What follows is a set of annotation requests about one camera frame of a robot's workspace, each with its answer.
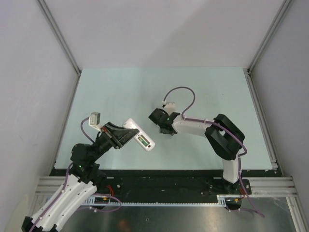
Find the green AAA battery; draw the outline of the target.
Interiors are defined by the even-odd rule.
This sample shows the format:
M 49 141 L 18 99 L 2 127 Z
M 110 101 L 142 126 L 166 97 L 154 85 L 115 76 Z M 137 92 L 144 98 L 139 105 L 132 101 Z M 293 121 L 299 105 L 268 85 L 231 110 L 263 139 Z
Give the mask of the green AAA battery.
M 150 142 L 143 136 L 143 135 L 139 135 L 138 136 L 138 140 L 145 146 L 147 147 Z

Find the white remote control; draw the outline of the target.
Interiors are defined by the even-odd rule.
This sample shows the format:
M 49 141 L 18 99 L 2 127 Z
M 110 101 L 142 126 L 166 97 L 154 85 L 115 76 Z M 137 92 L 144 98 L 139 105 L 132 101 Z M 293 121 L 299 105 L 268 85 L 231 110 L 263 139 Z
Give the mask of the white remote control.
M 137 130 L 139 130 L 139 133 L 134 136 L 134 139 L 145 151 L 148 152 L 148 151 L 151 151 L 154 148 L 155 142 L 149 137 L 149 135 L 133 119 L 129 118 L 128 120 L 126 120 L 123 123 L 123 127 L 126 128 L 126 129 L 137 129 Z M 150 144 L 147 147 L 145 147 L 138 140 L 139 135 L 143 135 L 150 142 Z

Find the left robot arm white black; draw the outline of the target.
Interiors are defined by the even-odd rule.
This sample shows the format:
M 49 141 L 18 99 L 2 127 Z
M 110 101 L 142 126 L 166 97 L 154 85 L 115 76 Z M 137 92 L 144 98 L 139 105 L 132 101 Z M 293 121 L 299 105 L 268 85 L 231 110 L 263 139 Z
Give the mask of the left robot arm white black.
M 92 144 L 74 145 L 64 182 L 44 206 L 32 216 L 25 217 L 22 231 L 61 231 L 87 198 L 106 189 L 106 175 L 96 161 L 111 148 L 122 148 L 139 132 L 137 127 L 124 128 L 108 122 L 99 128 Z

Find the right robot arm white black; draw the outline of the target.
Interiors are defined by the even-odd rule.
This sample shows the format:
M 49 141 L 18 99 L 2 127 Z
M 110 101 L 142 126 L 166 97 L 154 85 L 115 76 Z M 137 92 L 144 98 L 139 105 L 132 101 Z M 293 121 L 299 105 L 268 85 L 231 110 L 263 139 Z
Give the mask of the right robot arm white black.
M 205 137 L 216 155 L 223 162 L 222 187 L 228 194 L 240 188 L 241 156 L 247 154 L 244 146 L 245 135 L 225 115 L 218 114 L 212 121 L 189 118 L 178 112 L 167 113 L 156 108 L 149 119 L 159 126 L 161 134 L 175 135 L 186 133 Z

